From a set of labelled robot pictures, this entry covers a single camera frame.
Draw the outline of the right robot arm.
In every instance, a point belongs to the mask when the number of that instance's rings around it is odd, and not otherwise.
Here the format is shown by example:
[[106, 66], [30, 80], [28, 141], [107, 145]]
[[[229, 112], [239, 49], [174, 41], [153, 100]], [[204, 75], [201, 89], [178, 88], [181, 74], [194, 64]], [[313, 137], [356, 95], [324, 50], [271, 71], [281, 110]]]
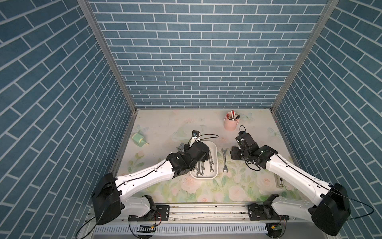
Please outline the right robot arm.
[[240, 131], [235, 140], [238, 145], [230, 152], [233, 160], [251, 162], [279, 176], [307, 198], [305, 201], [292, 200], [272, 194], [262, 205], [248, 206], [253, 217], [264, 220], [299, 218], [314, 223], [327, 235], [339, 234], [351, 214], [348, 194], [342, 185], [331, 185], [310, 175], [267, 145], [259, 147], [245, 131]]

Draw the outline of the orange handled adjustable wrench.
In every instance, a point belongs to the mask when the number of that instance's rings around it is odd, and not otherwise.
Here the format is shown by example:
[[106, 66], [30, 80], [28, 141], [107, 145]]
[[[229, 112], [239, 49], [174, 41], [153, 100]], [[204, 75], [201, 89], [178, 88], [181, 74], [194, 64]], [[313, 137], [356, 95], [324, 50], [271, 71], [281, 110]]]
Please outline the orange handled adjustable wrench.
[[184, 152], [185, 151], [185, 144], [180, 143], [180, 145], [177, 147], [178, 152]]

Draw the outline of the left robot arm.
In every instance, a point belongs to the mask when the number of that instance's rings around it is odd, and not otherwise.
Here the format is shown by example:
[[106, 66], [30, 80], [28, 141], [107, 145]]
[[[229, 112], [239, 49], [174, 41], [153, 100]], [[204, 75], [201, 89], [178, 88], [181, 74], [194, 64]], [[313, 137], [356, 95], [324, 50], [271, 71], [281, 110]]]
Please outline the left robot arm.
[[198, 162], [207, 161], [209, 154], [210, 148], [198, 141], [184, 152], [170, 153], [166, 159], [141, 171], [118, 177], [112, 173], [104, 175], [91, 194], [96, 224], [112, 222], [123, 210], [137, 217], [154, 214], [155, 204], [151, 197], [135, 198], [133, 195], [154, 184], [188, 174]]

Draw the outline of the silver combination wrench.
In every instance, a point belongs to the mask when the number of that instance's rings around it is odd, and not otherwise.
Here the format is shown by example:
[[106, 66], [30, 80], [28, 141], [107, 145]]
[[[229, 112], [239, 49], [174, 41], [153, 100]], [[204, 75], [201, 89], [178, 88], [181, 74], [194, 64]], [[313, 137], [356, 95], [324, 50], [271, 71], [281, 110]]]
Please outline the silver combination wrench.
[[209, 149], [209, 165], [210, 165], [210, 172], [214, 173], [213, 159], [212, 159], [212, 154], [211, 154], [211, 150], [210, 149]]

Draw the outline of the large silver open-end wrench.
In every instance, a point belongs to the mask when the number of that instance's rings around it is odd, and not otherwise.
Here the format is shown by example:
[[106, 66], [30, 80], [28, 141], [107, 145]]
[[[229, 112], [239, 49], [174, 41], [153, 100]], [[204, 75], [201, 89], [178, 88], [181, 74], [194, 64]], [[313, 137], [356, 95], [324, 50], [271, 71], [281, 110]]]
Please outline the large silver open-end wrench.
[[228, 167], [227, 167], [227, 158], [226, 158], [227, 149], [226, 148], [222, 148], [221, 151], [223, 153], [223, 172], [228, 173], [229, 170], [228, 170]]

